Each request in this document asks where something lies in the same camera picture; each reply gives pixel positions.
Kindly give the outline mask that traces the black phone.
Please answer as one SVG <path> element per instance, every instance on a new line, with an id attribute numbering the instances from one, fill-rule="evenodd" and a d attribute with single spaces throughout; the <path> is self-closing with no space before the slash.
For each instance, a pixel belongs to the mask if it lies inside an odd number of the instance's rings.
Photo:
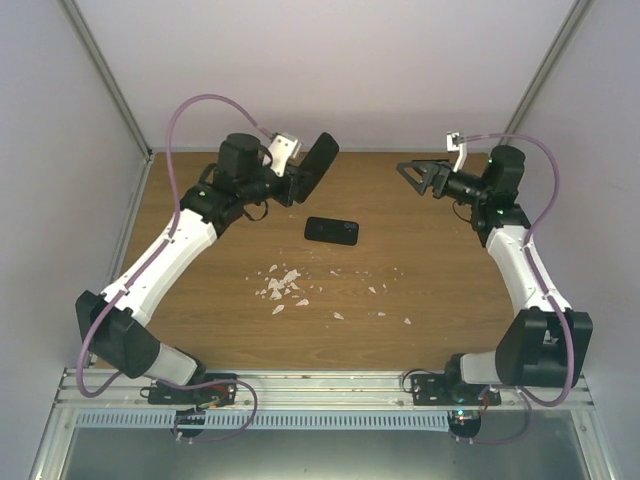
<path id="1" fill-rule="evenodd" d="M 338 156 L 339 145 L 328 132 L 323 132 L 307 152 L 297 170 L 294 200 L 303 203 L 317 187 Z"/>
<path id="2" fill-rule="evenodd" d="M 303 235 L 309 241 L 355 246 L 359 237 L 359 224 L 347 220 L 309 217 Z"/>

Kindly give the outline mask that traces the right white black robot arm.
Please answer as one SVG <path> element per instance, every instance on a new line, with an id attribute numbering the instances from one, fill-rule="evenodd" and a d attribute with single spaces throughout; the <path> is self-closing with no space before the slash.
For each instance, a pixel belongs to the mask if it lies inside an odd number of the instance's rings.
<path id="1" fill-rule="evenodd" d="M 480 175 L 463 171 L 461 159 L 397 166 L 418 194 L 470 206 L 470 225 L 497 265 L 514 311 L 494 350 L 450 357 L 442 388 L 456 405 L 511 387 L 540 406 L 556 407 L 577 384 L 591 340 L 589 314 L 575 310 L 556 288 L 537 252 L 535 225 L 517 202 L 525 160 L 521 150 L 498 145 Z"/>

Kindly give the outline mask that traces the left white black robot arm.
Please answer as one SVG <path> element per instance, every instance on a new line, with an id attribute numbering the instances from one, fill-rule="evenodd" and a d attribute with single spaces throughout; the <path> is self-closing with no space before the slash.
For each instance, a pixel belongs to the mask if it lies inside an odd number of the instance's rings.
<path id="1" fill-rule="evenodd" d="M 247 206 L 274 199 L 283 206 L 299 201 L 304 170 L 291 166 L 300 141 L 287 134 L 269 145 L 249 134 L 233 133 L 219 148 L 195 185 L 179 198 L 169 223 L 145 252 L 101 292 L 84 291 L 76 300 L 82 345 L 76 384 L 85 396 L 98 396 L 84 384 L 81 371 L 94 354 L 117 374 L 146 376 L 171 385 L 185 404 L 203 398 L 202 364 L 192 355 L 158 340 L 147 328 L 162 299 L 187 267 L 212 247 L 232 223 L 247 216 Z"/>

